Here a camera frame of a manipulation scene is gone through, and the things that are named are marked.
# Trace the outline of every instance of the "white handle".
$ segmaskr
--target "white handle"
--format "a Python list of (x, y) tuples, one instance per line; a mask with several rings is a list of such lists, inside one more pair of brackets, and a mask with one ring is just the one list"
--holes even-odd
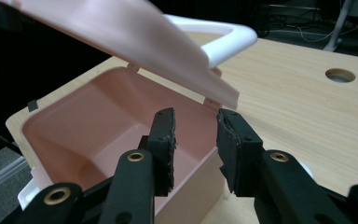
[(209, 68), (215, 68), (257, 41), (256, 32), (247, 26), (173, 15), (165, 15), (165, 17), (184, 32), (224, 35), (201, 47), (208, 55)]

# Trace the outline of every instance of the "table hole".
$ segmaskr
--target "table hole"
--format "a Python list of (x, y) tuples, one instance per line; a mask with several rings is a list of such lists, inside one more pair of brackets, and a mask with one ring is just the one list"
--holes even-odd
[(330, 80), (340, 83), (352, 82), (356, 79), (356, 75), (353, 72), (341, 68), (329, 69), (325, 74)]

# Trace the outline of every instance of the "pink plastic container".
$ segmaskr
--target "pink plastic container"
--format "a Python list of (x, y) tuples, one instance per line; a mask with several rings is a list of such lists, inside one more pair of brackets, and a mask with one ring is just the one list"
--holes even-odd
[[(156, 198), (156, 222), (200, 222), (225, 185), (215, 116), (221, 105), (235, 108), (239, 97), (213, 69), (253, 45), (255, 32), (164, 16), (142, 0), (1, 2), (130, 63), (32, 112), (22, 124), (25, 144), (40, 161), (32, 170), (37, 186), (74, 182), (88, 189), (112, 176), (121, 154), (136, 149), (149, 134), (155, 113), (173, 107), (174, 189), (168, 197)], [(200, 48), (183, 31), (224, 36)], [(200, 93), (207, 103), (137, 74), (139, 67)]]

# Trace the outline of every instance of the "light wood surface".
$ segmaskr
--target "light wood surface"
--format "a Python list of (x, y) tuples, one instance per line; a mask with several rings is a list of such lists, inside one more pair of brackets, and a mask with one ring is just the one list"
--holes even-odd
[[(216, 36), (189, 34), (202, 44)], [(125, 62), (111, 58), (38, 100), (43, 108), (85, 81)], [(264, 39), (222, 63), (222, 79), (241, 92), (237, 111), (264, 140), (265, 149), (295, 156), (312, 170), (316, 182), (347, 195), (358, 184), (358, 57), (302, 48)], [(356, 79), (337, 83), (325, 72), (340, 68)], [(144, 70), (140, 74), (202, 102), (203, 98)], [(7, 127), (31, 167), (38, 161), (20, 129), (30, 113), (22, 109)], [(226, 189), (201, 223), (257, 223), (253, 199)]]

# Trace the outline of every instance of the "open lid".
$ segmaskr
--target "open lid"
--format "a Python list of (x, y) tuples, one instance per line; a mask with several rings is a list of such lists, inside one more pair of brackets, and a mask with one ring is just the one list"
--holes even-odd
[[(248, 27), (164, 16), (145, 0), (0, 2), (222, 105), (237, 107), (239, 93), (211, 68), (255, 43), (256, 34)], [(200, 48), (181, 29), (236, 36)]]

